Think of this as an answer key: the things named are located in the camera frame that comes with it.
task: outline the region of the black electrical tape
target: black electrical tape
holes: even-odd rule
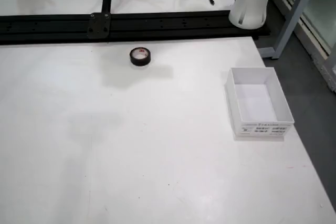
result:
[[[134,56],[136,55],[144,55],[144,58],[137,59]],[[136,66],[146,66],[149,62],[151,62],[151,52],[144,47],[134,48],[130,52],[131,62]]]

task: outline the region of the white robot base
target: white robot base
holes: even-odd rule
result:
[[[268,0],[236,0],[230,11],[230,22],[242,29],[257,29],[266,21]]]

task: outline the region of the white cardboard box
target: white cardboard box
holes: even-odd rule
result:
[[[282,137],[294,124],[274,68],[231,68],[225,88],[237,136]]]

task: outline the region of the gray floor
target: gray floor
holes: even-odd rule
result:
[[[276,35],[284,18],[273,2],[268,26]],[[292,35],[274,67],[295,119],[296,129],[336,210],[336,94],[332,93],[299,39]]]

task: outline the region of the metal frame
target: metal frame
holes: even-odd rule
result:
[[[0,17],[0,45],[202,39],[269,35],[235,27],[229,11],[110,14],[111,0],[100,13]]]
[[[274,46],[260,48],[263,58],[279,59],[309,0],[295,0]]]
[[[293,5],[292,8],[290,7],[290,4],[287,3],[286,0],[273,0],[275,4],[278,6],[279,10],[281,13],[286,16],[286,20],[291,18],[291,14],[293,13],[293,9],[295,6]],[[334,45],[330,55],[325,52],[325,50],[322,48],[322,46],[318,43],[314,35],[311,33],[311,31],[306,27],[305,23],[300,20],[300,15],[299,17],[299,22],[297,24],[294,23],[291,24],[291,28],[294,29],[294,32],[298,39],[301,41],[302,45],[305,47],[307,52],[310,54],[313,63],[315,64],[316,68],[320,71],[321,75],[325,79],[325,81],[328,84],[328,87],[330,88],[331,91],[336,92],[336,45]],[[265,49],[260,49],[259,51],[262,51],[262,54],[264,57],[269,56],[274,59],[279,58],[275,57],[275,50],[273,52],[267,52]]]

